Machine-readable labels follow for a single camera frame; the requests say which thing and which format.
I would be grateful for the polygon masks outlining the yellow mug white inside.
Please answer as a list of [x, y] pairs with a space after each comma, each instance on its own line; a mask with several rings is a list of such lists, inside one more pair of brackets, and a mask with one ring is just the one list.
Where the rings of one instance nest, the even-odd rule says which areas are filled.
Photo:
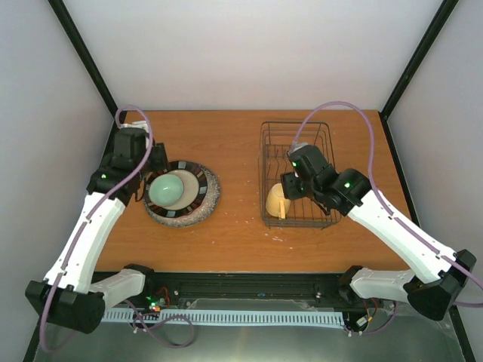
[[291, 201], [285, 198], [281, 183], [276, 183], [268, 192], [266, 198], [266, 212], [278, 219], [286, 219]]

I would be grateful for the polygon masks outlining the light green ceramic bowl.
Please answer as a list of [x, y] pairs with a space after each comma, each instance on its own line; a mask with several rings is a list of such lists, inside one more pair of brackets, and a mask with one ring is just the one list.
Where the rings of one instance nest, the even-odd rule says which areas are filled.
[[178, 202], [184, 193], [181, 178], [173, 174], [156, 177], [149, 185], [148, 196], [158, 206], [171, 206]]

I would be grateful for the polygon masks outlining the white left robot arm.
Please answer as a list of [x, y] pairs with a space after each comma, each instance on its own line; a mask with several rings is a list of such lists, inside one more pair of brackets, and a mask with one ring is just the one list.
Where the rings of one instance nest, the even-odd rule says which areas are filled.
[[92, 333], [105, 311], [124, 300], [154, 300], [157, 285], [151, 268], [129, 264], [101, 281], [93, 282], [92, 277], [106, 240], [142, 177], [166, 163], [164, 146], [150, 139], [142, 121], [117, 131], [113, 150], [91, 176], [81, 214], [62, 253], [42, 281], [30, 281], [26, 287], [26, 298], [41, 318]]

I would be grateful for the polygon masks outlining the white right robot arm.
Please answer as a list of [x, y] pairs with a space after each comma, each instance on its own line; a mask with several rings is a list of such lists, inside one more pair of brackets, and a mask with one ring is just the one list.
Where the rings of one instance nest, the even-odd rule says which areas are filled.
[[357, 299], [386, 299], [411, 305], [440, 321], [455, 303], [476, 264], [468, 250], [443, 245], [388, 203], [355, 169], [336, 172], [317, 146], [301, 143], [288, 153], [293, 171], [281, 175], [284, 196], [308, 198], [325, 214], [332, 210], [365, 227], [408, 265], [403, 271], [375, 271], [360, 265], [339, 280], [349, 305]]

